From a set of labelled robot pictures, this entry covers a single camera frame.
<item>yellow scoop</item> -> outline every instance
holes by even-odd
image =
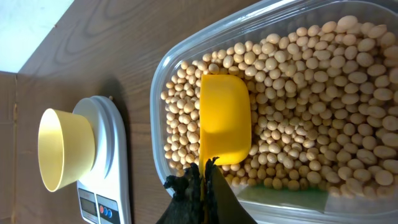
[[[203,75],[200,89],[200,162],[236,164],[251,147],[251,112],[245,83],[234,75]]]

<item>plastic container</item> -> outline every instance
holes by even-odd
[[[287,36],[299,27],[323,25],[354,15],[359,22],[386,24],[398,35],[398,2],[285,0],[261,1],[232,14],[197,32],[173,47],[162,59],[155,72],[150,91],[150,121],[152,149],[160,181],[174,174],[167,165],[163,145],[167,137],[165,103],[160,93],[165,83],[176,74],[181,60],[200,59],[204,53],[227,49],[237,42],[259,42],[268,34]],[[363,198],[328,197],[326,193],[309,190],[288,192],[247,188],[236,192],[244,208],[259,223],[396,223],[398,197],[370,202]]]

